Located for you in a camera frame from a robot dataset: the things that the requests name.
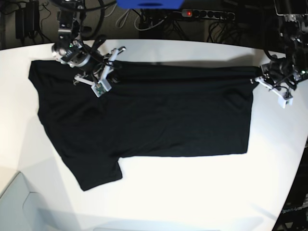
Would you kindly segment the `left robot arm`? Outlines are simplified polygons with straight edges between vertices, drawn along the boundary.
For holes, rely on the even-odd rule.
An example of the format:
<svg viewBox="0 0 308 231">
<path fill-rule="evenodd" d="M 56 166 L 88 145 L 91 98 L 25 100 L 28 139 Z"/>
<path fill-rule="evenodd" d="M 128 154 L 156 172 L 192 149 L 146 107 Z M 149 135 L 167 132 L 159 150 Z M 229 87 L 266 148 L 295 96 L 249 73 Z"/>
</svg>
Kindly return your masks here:
<svg viewBox="0 0 308 231">
<path fill-rule="evenodd" d="M 257 1 L 262 18 L 262 44 L 266 45 L 267 30 L 277 22 L 277 33 L 283 45 L 285 56 L 271 55 L 266 47 L 264 54 L 269 58 L 267 64 L 260 66 L 261 76 L 255 78 L 269 91 L 283 99 L 290 99 L 291 91 L 308 79 L 308 2 L 306 0 L 275 0 L 275 15 L 265 17 L 261 0 Z"/>
</svg>

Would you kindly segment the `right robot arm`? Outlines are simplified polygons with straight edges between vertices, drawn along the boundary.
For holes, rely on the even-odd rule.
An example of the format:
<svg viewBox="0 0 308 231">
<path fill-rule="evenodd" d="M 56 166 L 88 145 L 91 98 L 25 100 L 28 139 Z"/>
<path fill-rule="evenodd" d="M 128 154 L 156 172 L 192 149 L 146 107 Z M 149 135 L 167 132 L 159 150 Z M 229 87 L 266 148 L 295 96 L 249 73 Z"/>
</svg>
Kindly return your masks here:
<svg viewBox="0 0 308 231">
<path fill-rule="evenodd" d="M 52 46 L 55 60 L 76 70 L 73 83 L 84 83 L 99 93 L 111 90 L 108 78 L 111 72 L 119 69 L 116 58 L 125 51 L 125 47 L 112 49 L 102 54 L 99 48 L 106 42 L 105 35 L 99 35 L 92 45 L 86 44 L 86 33 L 91 29 L 84 25 L 87 13 L 98 10 L 102 25 L 106 5 L 99 1 L 98 7 L 88 8 L 83 0 L 55 0 L 59 8 L 58 40 Z"/>
</svg>

